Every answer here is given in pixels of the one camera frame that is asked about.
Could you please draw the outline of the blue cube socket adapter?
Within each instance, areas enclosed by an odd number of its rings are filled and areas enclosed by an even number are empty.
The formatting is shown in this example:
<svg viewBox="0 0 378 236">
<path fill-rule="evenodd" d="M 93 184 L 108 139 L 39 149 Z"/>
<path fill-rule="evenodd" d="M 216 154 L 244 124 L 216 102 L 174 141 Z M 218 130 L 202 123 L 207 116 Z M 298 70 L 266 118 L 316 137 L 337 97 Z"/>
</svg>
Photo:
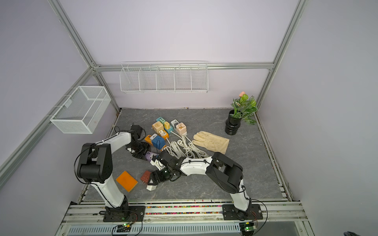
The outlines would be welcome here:
<svg viewBox="0 0 378 236">
<path fill-rule="evenodd" d="M 153 146 L 158 150 L 162 150 L 165 147 L 165 140 L 161 136 L 154 135 L 151 137 L 151 141 Z"/>
</svg>

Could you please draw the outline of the white usb charger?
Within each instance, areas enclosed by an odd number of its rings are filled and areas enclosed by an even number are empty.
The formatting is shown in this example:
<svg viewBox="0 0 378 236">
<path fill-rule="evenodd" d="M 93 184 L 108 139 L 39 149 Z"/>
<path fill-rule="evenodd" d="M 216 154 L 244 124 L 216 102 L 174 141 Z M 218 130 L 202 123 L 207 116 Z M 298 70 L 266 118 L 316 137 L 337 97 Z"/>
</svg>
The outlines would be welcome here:
<svg viewBox="0 0 378 236">
<path fill-rule="evenodd" d="M 153 191 L 157 188 L 157 186 L 158 186 L 158 183 L 148 183 L 147 190 Z"/>
</svg>

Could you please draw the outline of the red cube socket adapter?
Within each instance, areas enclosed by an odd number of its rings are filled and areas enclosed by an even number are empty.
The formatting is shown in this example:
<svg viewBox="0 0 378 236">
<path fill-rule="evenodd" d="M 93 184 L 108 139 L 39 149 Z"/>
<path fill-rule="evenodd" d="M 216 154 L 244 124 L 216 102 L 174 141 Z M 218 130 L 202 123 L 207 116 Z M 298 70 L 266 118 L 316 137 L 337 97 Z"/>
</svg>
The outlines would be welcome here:
<svg viewBox="0 0 378 236">
<path fill-rule="evenodd" d="M 150 177 L 151 177 L 151 172 L 150 171 L 145 171 L 143 173 L 143 175 L 140 177 L 140 180 L 145 183 L 145 184 L 148 184 L 149 181 L 150 181 Z"/>
</svg>

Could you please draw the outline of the purple power strip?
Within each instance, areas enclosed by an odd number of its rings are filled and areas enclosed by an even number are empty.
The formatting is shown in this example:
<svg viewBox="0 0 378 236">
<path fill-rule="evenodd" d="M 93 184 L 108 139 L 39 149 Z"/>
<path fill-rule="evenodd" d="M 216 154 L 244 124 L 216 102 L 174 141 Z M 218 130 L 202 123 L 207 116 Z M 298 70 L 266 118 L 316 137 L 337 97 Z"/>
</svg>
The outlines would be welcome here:
<svg viewBox="0 0 378 236">
<path fill-rule="evenodd" d="M 158 156 L 157 153 L 147 151 L 147 153 L 144 155 L 144 158 L 150 162 L 154 157 Z"/>
</svg>

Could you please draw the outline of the orange power strip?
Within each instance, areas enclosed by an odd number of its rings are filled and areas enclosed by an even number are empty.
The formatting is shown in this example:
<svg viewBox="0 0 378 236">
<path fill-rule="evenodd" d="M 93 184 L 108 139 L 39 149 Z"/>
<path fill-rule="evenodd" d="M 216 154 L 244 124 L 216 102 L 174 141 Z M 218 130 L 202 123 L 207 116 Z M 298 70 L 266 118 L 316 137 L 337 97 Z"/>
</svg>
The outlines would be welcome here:
<svg viewBox="0 0 378 236">
<path fill-rule="evenodd" d="M 155 136 L 157 136 L 157 135 L 161 136 L 165 140 L 169 138 L 168 133 L 165 130 L 163 130 L 163 131 L 160 131 L 159 134 L 147 135 L 146 138 L 145 138 L 145 141 L 147 141 L 150 145 L 153 145 L 152 141 L 151 141 L 151 137 L 154 136 L 154 135 Z"/>
</svg>

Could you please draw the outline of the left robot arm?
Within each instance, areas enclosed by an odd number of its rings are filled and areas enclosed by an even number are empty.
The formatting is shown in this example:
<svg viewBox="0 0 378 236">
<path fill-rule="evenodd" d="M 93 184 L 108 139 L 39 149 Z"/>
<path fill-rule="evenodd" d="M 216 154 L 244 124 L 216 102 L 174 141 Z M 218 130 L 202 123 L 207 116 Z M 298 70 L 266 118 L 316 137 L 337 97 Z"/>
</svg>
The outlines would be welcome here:
<svg viewBox="0 0 378 236">
<path fill-rule="evenodd" d="M 128 210 L 128 200 L 112 177 L 112 154 L 126 148 L 135 158 L 144 156 L 149 147 L 148 143 L 142 141 L 145 137 L 145 129 L 133 124 L 129 130 L 120 130 L 97 143 L 85 143 L 74 163 L 77 179 L 93 186 L 107 207 Z"/>
</svg>

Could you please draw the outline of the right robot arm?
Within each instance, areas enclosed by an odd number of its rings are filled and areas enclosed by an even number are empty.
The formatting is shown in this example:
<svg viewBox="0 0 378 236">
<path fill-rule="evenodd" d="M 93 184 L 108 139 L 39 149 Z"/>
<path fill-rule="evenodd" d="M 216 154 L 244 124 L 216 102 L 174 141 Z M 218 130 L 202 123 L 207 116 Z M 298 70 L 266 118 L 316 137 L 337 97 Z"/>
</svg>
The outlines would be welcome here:
<svg viewBox="0 0 378 236">
<path fill-rule="evenodd" d="M 174 182 L 181 176 L 207 175 L 231 195 L 236 209 L 246 212 L 249 208 L 250 199 L 244 187 L 243 167 L 220 152 L 207 158 L 176 158 L 164 150 L 153 156 L 150 163 L 157 170 L 150 174 L 147 183 L 149 191 L 156 189 L 159 183 Z"/>
</svg>

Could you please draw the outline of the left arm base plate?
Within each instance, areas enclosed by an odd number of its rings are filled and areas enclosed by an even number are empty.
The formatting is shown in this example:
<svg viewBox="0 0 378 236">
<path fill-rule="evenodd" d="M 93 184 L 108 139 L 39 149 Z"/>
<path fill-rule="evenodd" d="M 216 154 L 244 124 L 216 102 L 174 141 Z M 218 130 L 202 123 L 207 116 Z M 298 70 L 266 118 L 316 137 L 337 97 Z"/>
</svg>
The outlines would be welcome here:
<svg viewBox="0 0 378 236">
<path fill-rule="evenodd" d="M 104 222 L 141 222 L 145 216 L 145 206 L 129 206 L 128 209 L 105 207 L 99 212 Z"/>
</svg>

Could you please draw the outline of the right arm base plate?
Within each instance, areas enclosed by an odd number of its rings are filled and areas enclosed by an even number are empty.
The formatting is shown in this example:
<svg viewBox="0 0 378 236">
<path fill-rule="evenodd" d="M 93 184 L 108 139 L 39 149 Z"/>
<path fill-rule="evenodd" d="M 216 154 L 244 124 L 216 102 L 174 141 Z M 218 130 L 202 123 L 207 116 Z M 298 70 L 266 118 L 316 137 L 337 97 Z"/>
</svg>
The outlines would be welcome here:
<svg viewBox="0 0 378 236">
<path fill-rule="evenodd" d="M 224 220 L 262 220 L 262 210 L 259 204 L 249 204 L 246 211 L 237 209 L 234 205 L 222 205 Z"/>
</svg>

